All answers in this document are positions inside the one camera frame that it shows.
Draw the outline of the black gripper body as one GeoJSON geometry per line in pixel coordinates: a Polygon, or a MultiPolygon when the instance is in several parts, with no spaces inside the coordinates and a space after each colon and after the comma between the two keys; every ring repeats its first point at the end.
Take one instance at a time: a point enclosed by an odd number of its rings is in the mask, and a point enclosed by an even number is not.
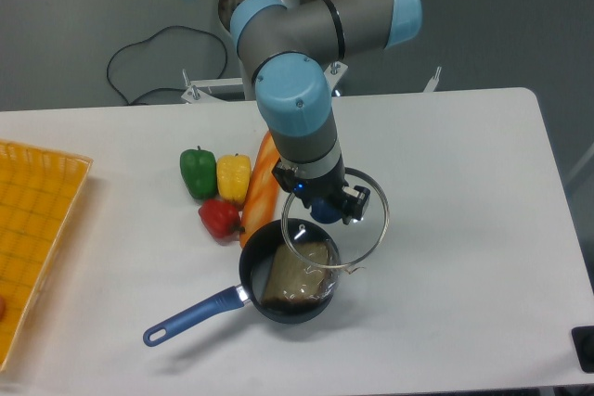
{"type": "Polygon", "coordinates": [[[310,210],[313,218],[342,218],[341,192],[348,183],[345,180],[343,160],[327,173],[313,179],[298,177],[298,194],[295,195],[310,210]]]}

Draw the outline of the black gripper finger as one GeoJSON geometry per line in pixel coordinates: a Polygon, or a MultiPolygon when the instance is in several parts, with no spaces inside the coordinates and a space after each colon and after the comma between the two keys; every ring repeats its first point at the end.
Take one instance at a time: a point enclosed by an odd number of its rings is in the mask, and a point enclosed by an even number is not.
{"type": "Polygon", "coordinates": [[[298,194],[299,179],[297,170],[282,161],[278,161],[272,170],[279,187],[286,193],[298,194]]]}
{"type": "Polygon", "coordinates": [[[362,185],[346,185],[341,192],[342,222],[362,221],[369,204],[370,189],[362,185]]]}

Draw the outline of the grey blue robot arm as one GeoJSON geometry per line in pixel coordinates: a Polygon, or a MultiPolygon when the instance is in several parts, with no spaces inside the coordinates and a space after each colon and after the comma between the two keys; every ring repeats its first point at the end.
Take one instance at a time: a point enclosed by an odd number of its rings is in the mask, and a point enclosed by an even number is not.
{"type": "Polygon", "coordinates": [[[331,220],[360,220],[369,192],[349,185],[324,69],[333,62],[413,39],[420,0],[243,0],[229,31],[245,91],[278,149],[272,172],[305,207],[331,208],[331,220]]]}

